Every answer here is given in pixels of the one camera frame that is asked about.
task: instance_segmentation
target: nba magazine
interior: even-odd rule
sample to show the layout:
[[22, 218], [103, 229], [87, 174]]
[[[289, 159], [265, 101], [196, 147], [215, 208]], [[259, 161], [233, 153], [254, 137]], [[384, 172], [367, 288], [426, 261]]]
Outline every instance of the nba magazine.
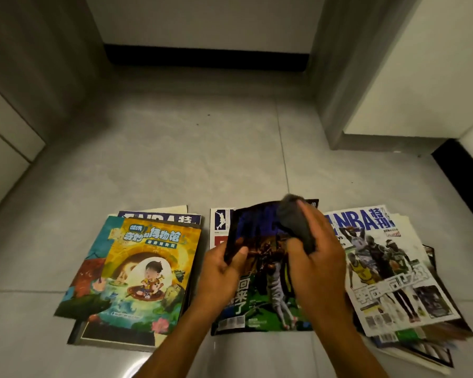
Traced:
[[398, 228], [385, 206], [325, 216], [345, 249], [346, 291], [366, 336], [397, 342], [410, 328], [460, 318], [420, 241]]
[[[315, 207], [319, 203], [317, 199], [306, 201]], [[241, 245], [249, 247], [235, 297], [212, 325], [212, 335], [312, 329], [292, 290], [285, 252], [285, 241], [290, 235], [278, 223], [279, 203], [211, 210], [211, 247], [227, 239], [226, 260]], [[236, 245], [240, 238], [242, 243]]]
[[183, 310], [200, 233], [178, 220], [109, 216], [55, 312], [79, 320], [69, 343], [157, 347]]

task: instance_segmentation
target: right hand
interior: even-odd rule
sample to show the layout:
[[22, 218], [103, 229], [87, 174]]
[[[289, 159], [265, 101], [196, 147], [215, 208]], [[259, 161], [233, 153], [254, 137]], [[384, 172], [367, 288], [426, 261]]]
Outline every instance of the right hand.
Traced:
[[307, 218], [316, 250], [307, 255], [299, 239], [287, 241], [296, 299], [314, 328], [333, 321], [351, 322], [345, 301], [345, 251], [321, 211], [300, 200], [297, 204]]

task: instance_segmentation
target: magazine cover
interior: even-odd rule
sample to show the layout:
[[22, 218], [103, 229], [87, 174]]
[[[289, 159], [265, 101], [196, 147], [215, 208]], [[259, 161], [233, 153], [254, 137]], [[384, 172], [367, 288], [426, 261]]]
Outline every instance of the magazine cover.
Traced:
[[210, 209], [210, 248], [214, 248], [228, 239], [234, 208]]
[[[319, 201], [307, 202], [317, 207]], [[237, 239], [249, 247], [249, 254], [235, 297], [213, 324], [212, 335], [312, 329], [296, 303], [290, 282], [285, 251], [290, 235], [278, 223], [279, 203], [236, 209], [230, 216], [225, 260], [230, 260], [240, 248], [235, 243]], [[216, 216], [211, 215], [211, 228], [220, 227], [217, 211]]]
[[145, 211], [119, 211], [118, 216], [125, 218], [151, 219], [161, 221], [172, 221], [176, 223], [198, 224], [201, 225], [202, 216], [195, 214], [169, 214], [163, 212], [145, 212]]
[[115, 219], [122, 224], [110, 231], [111, 246], [91, 293], [82, 301], [66, 294], [55, 315], [88, 320], [85, 334], [99, 340], [143, 339], [137, 335], [143, 332], [157, 346], [177, 324], [201, 230], [182, 223]]
[[325, 216], [346, 251], [346, 290], [368, 337], [460, 318], [417, 258], [422, 245], [407, 239], [385, 206]]

